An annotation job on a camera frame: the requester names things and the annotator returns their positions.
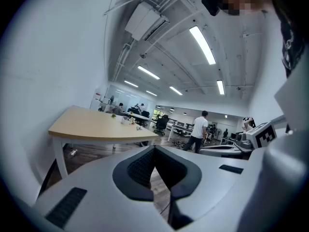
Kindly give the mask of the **white office desk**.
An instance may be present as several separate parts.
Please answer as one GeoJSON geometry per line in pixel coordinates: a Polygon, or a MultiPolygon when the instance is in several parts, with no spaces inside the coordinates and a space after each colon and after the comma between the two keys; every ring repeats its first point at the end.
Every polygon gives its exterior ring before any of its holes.
{"type": "Polygon", "coordinates": [[[174,133],[178,133],[184,137],[189,137],[193,132],[194,125],[188,123],[182,123],[177,120],[170,119],[167,123],[166,129],[169,130],[168,141],[171,140],[174,133]]]}

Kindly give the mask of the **black office chair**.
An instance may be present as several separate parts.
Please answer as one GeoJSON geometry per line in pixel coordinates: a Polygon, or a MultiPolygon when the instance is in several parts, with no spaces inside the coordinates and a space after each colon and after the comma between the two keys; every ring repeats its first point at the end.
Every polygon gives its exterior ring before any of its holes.
{"type": "Polygon", "coordinates": [[[161,135],[165,135],[165,130],[167,127],[167,123],[169,121],[168,115],[163,115],[161,118],[159,118],[155,124],[155,133],[160,133],[161,135]]]}

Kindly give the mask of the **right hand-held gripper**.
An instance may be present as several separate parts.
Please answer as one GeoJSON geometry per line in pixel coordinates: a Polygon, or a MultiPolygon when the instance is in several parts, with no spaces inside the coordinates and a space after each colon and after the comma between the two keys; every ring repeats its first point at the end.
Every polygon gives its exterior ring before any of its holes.
{"type": "Polygon", "coordinates": [[[249,156],[255,149],[267,147],[276,137],[273,123],[265,122],[246,132],[237,133],[231,145],[205,146],[199,153],[214,157],[241,158],[249,156]]]}

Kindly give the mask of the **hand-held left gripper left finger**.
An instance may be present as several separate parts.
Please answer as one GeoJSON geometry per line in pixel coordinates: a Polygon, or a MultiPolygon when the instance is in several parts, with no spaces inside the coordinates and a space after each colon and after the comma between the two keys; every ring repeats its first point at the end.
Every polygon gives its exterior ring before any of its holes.
{"type": "Polygon", "coordinates": [[[155,147],[147,147],[140,153],[116,165],[112,179],[116,187],[129,199],[153,201],[150,179],[155,168],[155,147]]]}

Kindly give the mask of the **white ceiling air conditioner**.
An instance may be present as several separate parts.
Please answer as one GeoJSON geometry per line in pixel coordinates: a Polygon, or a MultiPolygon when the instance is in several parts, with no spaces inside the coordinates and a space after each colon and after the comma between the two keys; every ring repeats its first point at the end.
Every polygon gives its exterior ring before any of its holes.
{"type": "Polygon", "coordinates": [[[167,17],[148,3],[141,2],[129,19],[125,31],[130,33],[136,41],[150,41],[169,24],[170,21],[167,17]]]}

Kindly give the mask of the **wooden table with white legs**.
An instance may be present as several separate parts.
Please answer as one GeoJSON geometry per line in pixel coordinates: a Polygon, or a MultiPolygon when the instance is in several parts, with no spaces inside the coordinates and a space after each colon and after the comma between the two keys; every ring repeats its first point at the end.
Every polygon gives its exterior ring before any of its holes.
{"type": "Polygon", "coordinates": [[[152,145],[158,137],[146,128],[138,130],[136,124],[125,125],[121,121],[121,116],[112,117],[108,113],[75,105],[68,108],[48,130],[53,139],[53,150],[61,178],[68,176],[64,144],[104,146],[147,141],[147,145],[152,145]]]}

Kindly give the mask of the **set of ceiling strip lights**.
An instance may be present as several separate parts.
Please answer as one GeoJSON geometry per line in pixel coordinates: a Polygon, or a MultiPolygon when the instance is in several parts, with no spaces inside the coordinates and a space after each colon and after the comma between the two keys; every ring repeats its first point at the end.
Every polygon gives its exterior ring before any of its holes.
{"type": "Polygon", "coordinates": [[[219,71],[202,28],[193,26],[158,34],[150,41],[133,40],[112,79],[158,100],[222,98],[225,87],[219,71]]]}

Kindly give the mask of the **round white table black legs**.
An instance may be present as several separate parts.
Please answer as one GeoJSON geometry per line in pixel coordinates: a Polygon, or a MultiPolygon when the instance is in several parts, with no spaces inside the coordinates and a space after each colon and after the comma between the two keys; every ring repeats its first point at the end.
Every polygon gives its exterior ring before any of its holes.
{"type": "Polygon", "coordinates": [[[145,128],[148,126],[148,121],[150,120],[148,117],[144,117],[142,115],[131,113],[131,112],[126,112],[126,114],[129,115],[130,117],[134,117],[136,124],[142,127],[145,127],[145,128]]]}

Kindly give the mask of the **white cabinet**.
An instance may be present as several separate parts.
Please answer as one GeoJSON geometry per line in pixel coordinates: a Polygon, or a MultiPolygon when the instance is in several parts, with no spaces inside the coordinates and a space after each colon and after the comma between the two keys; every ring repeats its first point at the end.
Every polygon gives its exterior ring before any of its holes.
{"type": "Polygon", "coordinates": [[[102,110],[102,102],[96,98],[91,101],[90,110],[92,111],[101,111],[102,110]]]}

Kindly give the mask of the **person's black printed t-shirt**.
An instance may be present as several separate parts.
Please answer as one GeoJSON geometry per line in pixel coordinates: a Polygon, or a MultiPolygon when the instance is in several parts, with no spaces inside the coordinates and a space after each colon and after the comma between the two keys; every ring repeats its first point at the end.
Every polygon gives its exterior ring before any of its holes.
{"type": "Polygon", "coordinates": [[[288,14],[272,0],[275,13],[281,24],[282,34],[282,63],[285,69],[286,78],[297,67],[305,50],[305,41],[296,25],[290,20],[288,14]]]}

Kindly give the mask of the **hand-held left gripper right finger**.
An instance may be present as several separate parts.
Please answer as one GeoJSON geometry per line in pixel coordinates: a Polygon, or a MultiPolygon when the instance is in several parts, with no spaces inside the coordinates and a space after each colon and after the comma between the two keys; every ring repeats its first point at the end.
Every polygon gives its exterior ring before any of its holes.
{"type": "Polygon", "coordinates": [[[170,190],[170,198],[179,200],[190,196],[202,179],[201,169],[167,149],[154,147],[154,166],[170,190]]]}

